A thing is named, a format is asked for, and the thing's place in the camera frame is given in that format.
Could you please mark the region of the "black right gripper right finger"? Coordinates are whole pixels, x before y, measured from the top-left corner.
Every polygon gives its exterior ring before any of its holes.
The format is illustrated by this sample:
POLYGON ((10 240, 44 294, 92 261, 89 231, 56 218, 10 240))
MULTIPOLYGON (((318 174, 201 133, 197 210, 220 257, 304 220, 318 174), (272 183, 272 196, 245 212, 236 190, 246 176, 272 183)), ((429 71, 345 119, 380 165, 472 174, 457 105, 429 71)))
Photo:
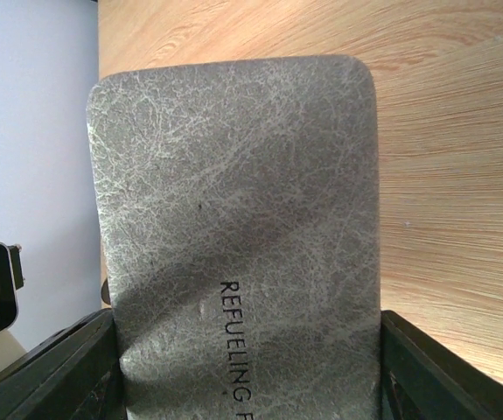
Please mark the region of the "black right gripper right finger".
POLYGON ((394 311, 381 313, 383 419, 503 419, 503 385, 394 311))

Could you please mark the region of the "grey leather glasses case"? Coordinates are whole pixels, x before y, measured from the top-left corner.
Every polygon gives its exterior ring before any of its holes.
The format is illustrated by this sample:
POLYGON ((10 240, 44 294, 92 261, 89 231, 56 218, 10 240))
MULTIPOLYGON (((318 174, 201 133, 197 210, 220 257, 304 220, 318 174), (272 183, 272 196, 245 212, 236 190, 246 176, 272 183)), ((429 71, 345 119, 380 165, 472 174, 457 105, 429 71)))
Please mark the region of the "grey leather glasses case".
POLYGON ((341 55, 117 73, 87 102, 131 419, 377 419, 372 75, 341 55))

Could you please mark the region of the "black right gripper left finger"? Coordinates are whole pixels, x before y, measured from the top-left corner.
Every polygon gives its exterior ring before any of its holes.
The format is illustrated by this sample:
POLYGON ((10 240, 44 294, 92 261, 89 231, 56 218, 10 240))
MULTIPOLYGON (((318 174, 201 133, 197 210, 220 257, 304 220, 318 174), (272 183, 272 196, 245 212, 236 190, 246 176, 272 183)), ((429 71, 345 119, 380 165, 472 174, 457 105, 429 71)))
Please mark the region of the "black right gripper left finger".
POLYGON ((0 373, 0 419, 123 419, 110 309, 55 333, 0 373))

